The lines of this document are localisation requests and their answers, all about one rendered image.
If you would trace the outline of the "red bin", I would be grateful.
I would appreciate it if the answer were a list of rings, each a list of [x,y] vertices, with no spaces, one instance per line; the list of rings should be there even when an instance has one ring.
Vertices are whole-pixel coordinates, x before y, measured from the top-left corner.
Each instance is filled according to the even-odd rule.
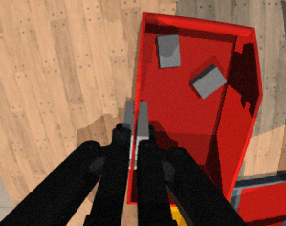
[[[156,35],[164,34],[179,36],[180,67],[160,68]],[[211,64],[227,82],[203,99],[190,81]],[[137,205],[133,169],[140,102],[147,102],[158,147],[185,148],[229,201],[262,96],[255,28],[143,12],[126,204]]]

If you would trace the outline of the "grey steel block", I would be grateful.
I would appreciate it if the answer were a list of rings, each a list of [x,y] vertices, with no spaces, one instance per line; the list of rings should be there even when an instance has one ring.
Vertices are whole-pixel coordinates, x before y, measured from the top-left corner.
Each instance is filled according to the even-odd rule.
[[[193,78],[190,82],[204,99],[227,81],[217,66],[211,64],[211,66]]]
[[[160,68],[181,66],[179,36],[156,35]]]

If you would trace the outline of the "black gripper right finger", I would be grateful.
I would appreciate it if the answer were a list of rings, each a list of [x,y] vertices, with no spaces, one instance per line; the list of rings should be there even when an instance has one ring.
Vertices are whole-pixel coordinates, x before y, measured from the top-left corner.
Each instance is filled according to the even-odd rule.
[[[248,226],[184,148],[158,147],[147,102],[139,107],[134,170],[138,226],[178,226],[167,192],[187,226]]]

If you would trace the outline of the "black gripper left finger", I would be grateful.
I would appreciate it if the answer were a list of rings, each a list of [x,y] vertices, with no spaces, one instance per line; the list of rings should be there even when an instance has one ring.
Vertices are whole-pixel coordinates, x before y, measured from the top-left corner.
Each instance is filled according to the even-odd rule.
[[[110,145],[100,146],[93,140],[80,144],[0,226],[66,226],[98,182],[83,226],[121,226],[127,170],[131,169],[134,102],[126,100],[123,123],[112,130]]]

